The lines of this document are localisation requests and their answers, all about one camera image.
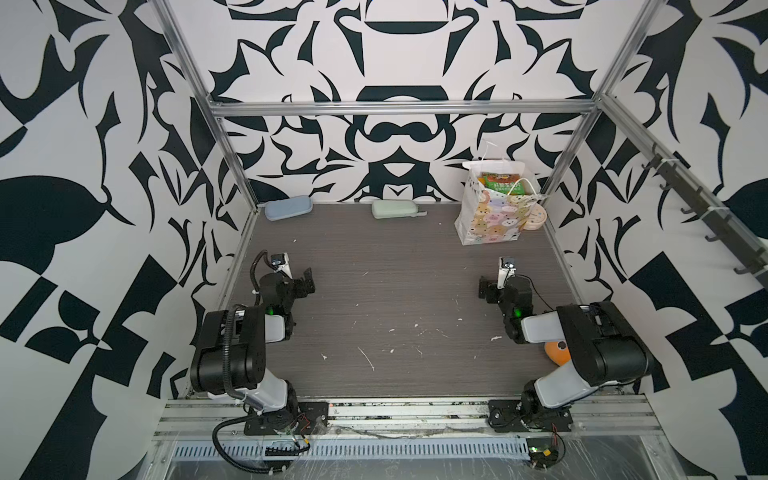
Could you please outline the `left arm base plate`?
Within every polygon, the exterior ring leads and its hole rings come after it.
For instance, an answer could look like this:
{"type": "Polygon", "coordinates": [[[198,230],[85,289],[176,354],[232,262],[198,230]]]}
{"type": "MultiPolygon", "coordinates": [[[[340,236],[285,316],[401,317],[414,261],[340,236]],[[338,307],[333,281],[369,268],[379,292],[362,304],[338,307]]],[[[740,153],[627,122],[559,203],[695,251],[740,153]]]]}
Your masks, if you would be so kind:
{"type": "Polygon", "coordinates": [[[246,436],[266,436],[293,433],[309,435],[327,425],[327,402],[298,402],[285,408],[263,414],[255,414],[245,422],[246,436]]]}

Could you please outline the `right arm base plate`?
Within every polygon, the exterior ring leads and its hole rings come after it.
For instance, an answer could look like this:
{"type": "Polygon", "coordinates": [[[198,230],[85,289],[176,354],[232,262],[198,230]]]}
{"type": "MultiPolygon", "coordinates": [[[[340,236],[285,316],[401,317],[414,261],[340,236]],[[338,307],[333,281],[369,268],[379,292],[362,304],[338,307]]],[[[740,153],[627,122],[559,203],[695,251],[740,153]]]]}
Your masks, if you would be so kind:
{"type": "Polygon", "coordinates": [[[488,402],[487,423],[497,433],[569,432],[573,418],[569,407],[548,409],[537,400],[502,400],[488,402]]]}

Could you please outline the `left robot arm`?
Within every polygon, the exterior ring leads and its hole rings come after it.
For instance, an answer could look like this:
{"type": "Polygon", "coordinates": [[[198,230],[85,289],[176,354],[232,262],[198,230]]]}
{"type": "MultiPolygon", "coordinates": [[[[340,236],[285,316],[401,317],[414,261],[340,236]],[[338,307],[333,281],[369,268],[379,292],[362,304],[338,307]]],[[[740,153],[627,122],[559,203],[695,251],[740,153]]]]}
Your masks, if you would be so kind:
{"type": "Polygon", "coordinates": [[[313,272],[295,277],[286,253],[260,251],[249,269],[255,299],[205,315],[191,363],[193,390],[213,401],[235,400],[250,415],[290,423],[299,415],[295,389],[267,368],[266,347],[289,340],[298,299],[316,292],[313,272]]]}

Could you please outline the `cartoon animal paper bag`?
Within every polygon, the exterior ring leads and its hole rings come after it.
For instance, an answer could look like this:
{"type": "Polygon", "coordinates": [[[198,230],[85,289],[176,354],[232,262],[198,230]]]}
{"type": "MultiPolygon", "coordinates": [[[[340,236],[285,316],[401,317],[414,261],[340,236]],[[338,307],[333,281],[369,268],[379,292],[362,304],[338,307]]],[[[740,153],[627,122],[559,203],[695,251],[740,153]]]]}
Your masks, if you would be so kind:
{"type": "Polygon", "coordinates": [[[461,209],[454,226],[464,246],[497,244],[518,239],[533,204],[543,195],[533,172],[524,162],[509,158],[480,158],[465,161],[468,176],[461,209]],[[525,180],[525,195],[503,195],[486,189],[478,180],[482,173],[518,174],[525,180]]]}

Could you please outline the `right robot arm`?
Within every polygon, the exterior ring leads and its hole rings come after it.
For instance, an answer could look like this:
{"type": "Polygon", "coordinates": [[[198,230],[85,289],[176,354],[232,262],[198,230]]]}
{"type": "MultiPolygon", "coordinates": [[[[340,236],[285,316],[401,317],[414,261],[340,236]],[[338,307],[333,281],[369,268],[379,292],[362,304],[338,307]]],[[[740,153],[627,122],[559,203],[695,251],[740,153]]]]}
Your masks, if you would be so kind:
{"type": "Polygon", "coordinates": [[[499,307],[507,336],[517,344],[562,343],[570,358],[528,382],[516,402],[489,403],[496,431],[554,430],[570,421],[570,406],[604,387],[633,384],[651,373],[655,359],[610,301],[568,304],[533,313],[533,283],[504,275],[482,277],[478,297],[499,307]]]}

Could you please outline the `green snack packet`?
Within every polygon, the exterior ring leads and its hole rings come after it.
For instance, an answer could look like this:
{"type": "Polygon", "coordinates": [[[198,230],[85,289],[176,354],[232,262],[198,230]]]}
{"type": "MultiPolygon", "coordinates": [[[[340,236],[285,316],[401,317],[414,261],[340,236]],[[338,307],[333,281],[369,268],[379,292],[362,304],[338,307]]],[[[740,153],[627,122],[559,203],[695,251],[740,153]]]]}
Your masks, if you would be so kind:
{"type": "Polygon", "coordinates": [[[488,190],[503,195],[525,195],[525,180],[518,174],[482,173],[479,182],[488,190]]]}

